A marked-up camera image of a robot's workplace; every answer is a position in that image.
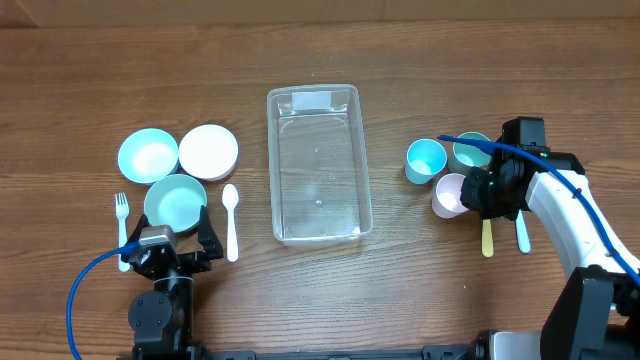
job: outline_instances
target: transparent tray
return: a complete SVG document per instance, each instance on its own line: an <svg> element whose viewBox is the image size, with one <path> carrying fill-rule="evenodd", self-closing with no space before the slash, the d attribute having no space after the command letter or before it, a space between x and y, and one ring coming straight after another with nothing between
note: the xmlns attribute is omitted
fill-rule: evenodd
<svg viewBox="0 0 640 360"><path fill-rule="evenodd" d="M307 85L267 96L273 235L286 245L356 240L373 228L358 90Z"/></svg>

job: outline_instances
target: fork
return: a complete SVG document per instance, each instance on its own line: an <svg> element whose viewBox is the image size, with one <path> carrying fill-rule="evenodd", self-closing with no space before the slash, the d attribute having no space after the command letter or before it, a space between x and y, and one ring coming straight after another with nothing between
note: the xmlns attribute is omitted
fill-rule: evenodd
<svg viewBox="0 0 640 360"><path fill-rule="evenodd" d="M118 219L118 247L123 247L127 243L127 216L129 216L129 202L124 193L117 193L116 200L116 218ZM122 272L129 271L131 265L122 261L118 255L118 268Z"/></svg>

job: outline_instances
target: utensil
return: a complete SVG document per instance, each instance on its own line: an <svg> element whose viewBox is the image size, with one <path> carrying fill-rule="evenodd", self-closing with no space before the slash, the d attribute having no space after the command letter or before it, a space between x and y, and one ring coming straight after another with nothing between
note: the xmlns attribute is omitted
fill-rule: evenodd
<svg viewBox="0 0 640 360"><path fill-rule="evenodd" d="M436 215L450 219L469 210L460 202L464 178L460 174L447 174L438 181L431 200L431 207Z"/></svg>
<svg viewBox="0 0 640 360"><path fill-rule="evenodd" d="M203 205L207 205L207 193L202 184L189 175L174 174L151 186L144 198L144 213L151 225L169 225L180 233L198 224Z"/></svg>
<svg viewBox="0 0 640 360"><path fill-rule="evenodd" d="M525 254L531 252L531 241L529 240L527 225L524 223L522 210L518 211L518 217L516 217L516 236L518 238L518 248L520 251Z"/></svg>
<svg viewBox="0 0 640 360"><path fill-rule="evenodd" d="M118 219L118 247L123 247L127 243L127 216L129 216L129 202L125 193L115 194L116 218ZM131 268L129 263L122 261L118 255L118 268L122 272L127 272Z"/></svg>
<svg viewBox="0 0 640 360"><path fill-rule="evenodd" d="M240 201L238 189L233 184L227 184L222 190L222 204L227 208L227 259L230 262L238 260L238 237L236 235L236 220L234 211Z"/></svg>
<svg viewBox="0 0 640 360"><path fill-rule="evenodd" d="M404 173L414 184L426 184L447 163L447 151L439 142L431 139L414 141L407 150Z"/></svg>
<svg viewBox="0 0 640 360"><path fill-rule="evenodd" d="M120 146L118 167L135 183L153 184L178 170L178 144L164 130L138 130Z"/></svg>
<svg viewBox="0 0 640 360"><path fill-rule="evenodd" d="M178 157L182 168L203 180L219 180L231 173L238 159L238 142L219 125L202 125L182 138Z"/></svg>
<svg viewBox="0 0 640 360"><path fill-rule="evenodd" d="M458 138L489 141L488 137L474 131L466 132L458 136ZM486 166L489 164L489 161L491 161L491 156L485 154L477 147L454 143L453 156L449 158L449 171L466 176L472 167Z"/></svg>
<svg viewBox="0 0 640 360"><path fill-rule="evenodd" d="M482 220L482 255L493 256L493 233L491 232L491 220Z"/></svg>

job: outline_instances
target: white spoon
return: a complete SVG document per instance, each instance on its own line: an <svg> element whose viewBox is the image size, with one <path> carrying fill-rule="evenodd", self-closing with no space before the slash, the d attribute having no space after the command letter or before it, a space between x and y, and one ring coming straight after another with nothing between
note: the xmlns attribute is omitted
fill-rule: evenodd
<svg viewBox="0 0 640 360"><path fill-rule="evenodd" d="M233 214L240 201L238 189L233 184L227 184L222 190L222 204L227 208L227 260L235 262L238 260L238 237L236 235L236 219Z"/></svg>
<svg viewBox="0 0 640 360"><path fill-rule="evenodd" d="M531 252L531 241L529 240L529 233L527 232L527 226L524 224L524 215L522 211L518 211L518 217L516 218L516 237L518 238L518 247L523 253Z"/></svg>

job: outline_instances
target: wooden table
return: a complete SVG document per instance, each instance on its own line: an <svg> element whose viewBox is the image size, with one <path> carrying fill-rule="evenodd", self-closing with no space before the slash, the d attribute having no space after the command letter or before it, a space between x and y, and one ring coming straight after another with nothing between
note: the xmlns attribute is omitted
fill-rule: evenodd
<svg viewBox="0 0 640 360"><path fill-rule="evenodd" d="M195 279L195 335L209 348L419 348L540 329L565 278L539 221L528 214L523 255L513 223L494 220L495 255L484 258L477 215L437 218L432 187L404 177L405 151L421 137L496 138L517 115L544 117L549 145L578 156L640 254L639 36L638 20L0 31L0 359L70 357L69 288L116 246L113 194L129 196L132 228L147 190L118 172L120 143L140 128L180 139L205 123L237 136L226 182L241 195L240 261ZM360 91L374 231L286 248L271 231L266 95L311 83ZM207 189L224 239L223 185ZM151 286L114 259L87 276L74 312L85 358L129 351L129 303Z"/></svg>

